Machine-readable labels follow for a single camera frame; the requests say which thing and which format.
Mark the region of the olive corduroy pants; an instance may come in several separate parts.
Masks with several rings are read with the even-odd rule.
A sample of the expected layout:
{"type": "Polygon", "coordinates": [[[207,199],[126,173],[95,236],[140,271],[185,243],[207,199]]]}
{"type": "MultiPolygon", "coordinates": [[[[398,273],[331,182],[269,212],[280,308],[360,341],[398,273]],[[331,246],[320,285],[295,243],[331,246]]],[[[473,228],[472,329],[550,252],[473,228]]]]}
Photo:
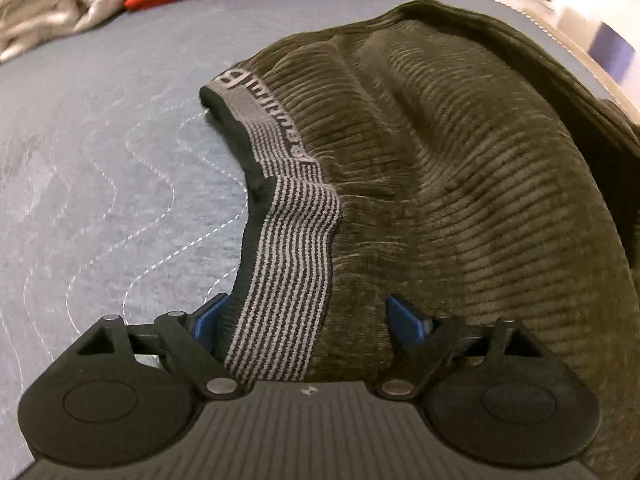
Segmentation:
{"type": "Polygon", "coordinates": [[[383,302],[522,321],[588,384],[587,463],[639,474],[639,128],[518,30],[433,0],[284,38],[201,88],[248,191],[215,354],[372,379],[383,302]]]}

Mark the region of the purple rolled yoga mat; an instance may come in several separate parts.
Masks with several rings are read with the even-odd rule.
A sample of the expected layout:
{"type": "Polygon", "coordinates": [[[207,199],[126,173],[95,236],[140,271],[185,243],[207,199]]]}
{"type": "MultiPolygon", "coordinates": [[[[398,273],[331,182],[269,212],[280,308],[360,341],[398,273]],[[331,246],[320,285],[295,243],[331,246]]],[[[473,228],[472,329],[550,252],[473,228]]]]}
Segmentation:
{"type": "Polygon", "coordinates": [[[601,23],[588,54],[616,81],[622,82],[634,58],[634,47],[608,24],[601,23]]]}

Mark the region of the wooden bed frame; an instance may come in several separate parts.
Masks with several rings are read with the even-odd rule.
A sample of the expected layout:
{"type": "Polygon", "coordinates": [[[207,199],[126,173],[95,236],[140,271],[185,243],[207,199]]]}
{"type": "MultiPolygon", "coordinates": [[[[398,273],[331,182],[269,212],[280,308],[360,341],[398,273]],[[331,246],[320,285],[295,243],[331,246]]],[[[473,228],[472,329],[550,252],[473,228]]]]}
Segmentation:
{"type": "Polygon", "coordinates": [[[561,13],[542,0],[530,0],[523,12],[539,24],[553,39],[570,51],[591,75],[602,84],[611,99],[634,121],[639,121],[639,45],[627,40],[636,52],[622,82],[616,82],[589,54],[588,50],[599,25],[573,9],[561,13]]]}

